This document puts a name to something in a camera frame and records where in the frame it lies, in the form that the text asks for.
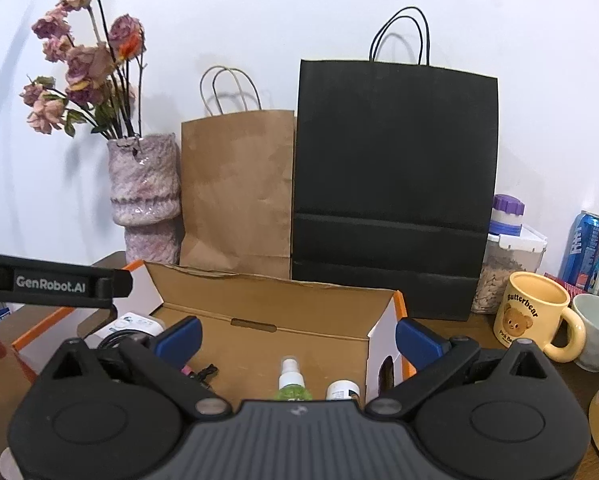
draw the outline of mug handle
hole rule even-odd
[[[582,353],[583,345],[586,343],[586,328],[579,314],[568,306],[564,307],[560,316],[568,323],[570,340],[563,348],[548,343],[544,347],[544,353],[553,361],[567,363],[577,359]]]

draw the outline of cable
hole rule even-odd
[[[206,368],[204,368],[203,370],[200,370],[197,373],[190,372],[188,374],[188,377],[190,377],[191,379],[198,380],[202,386],[204,386],[205,388],[212,391],[212,388],[211,388],[210,384],[208,384],[208,382],[206,381],[206,378],[210,377],[211,375],[216,374],[218,371],[219,370],[215,365],[210,364]]]
[[[146,332],[142,332],[141,330],[119,330],[119,332],[108,334],[102,342],[97,345],[97,349],[117,348],[126,338],[135,340],[139,344],[144,344],[149,339],[152,339],[153,336]]]

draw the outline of plastic container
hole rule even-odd
[[[524,209],[524,203],[514,196],[495,195],[488,232],[493,235],[519,236]]]
[[[326,390],[326,400],[355,400],[359,402],[359,386],[353,381],[335,381]]]
[[[537,272],[547,243],[544,235],[526,225],[521,227],[519,236],[489,234],[471,311],[496,313],[509,276],[518,270]]]
[[[304,376],[299,373],[299,364],[294,357],[284,357],[281,361],[279,392],[277,392],[275,399],[313,400],[313,396],[306,389]]]

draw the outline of leaf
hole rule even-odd
[[[95,121],[97,124],[108,125],[113,115],[110,113],[110,105],[106,102],[95,107]]]
[[[54,77],[46,77],[40,75],[34,81],[36,84],[42,85],[45,89],[54,88],[55,87],[55,78]]]
[[[68,110],[67,118],[74,124],[86,123],[86,116],[79,110]]]
[[[70,118],[66,119],[66,125],[64,126],[64,131],[71,137],[74,137],[74,126],[73,126],[73,123],[70,120]]]

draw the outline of yellow mug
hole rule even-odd
[[[571,298],[560,284],[533,272],[513,272],[493,332],[508,347],[518,337],[532,339],[553,361],[567,363],[582,353],[586,328],[582,318],[569,308]],[[552,341],[564,319],[568,323],[568,344],[559,348]]]

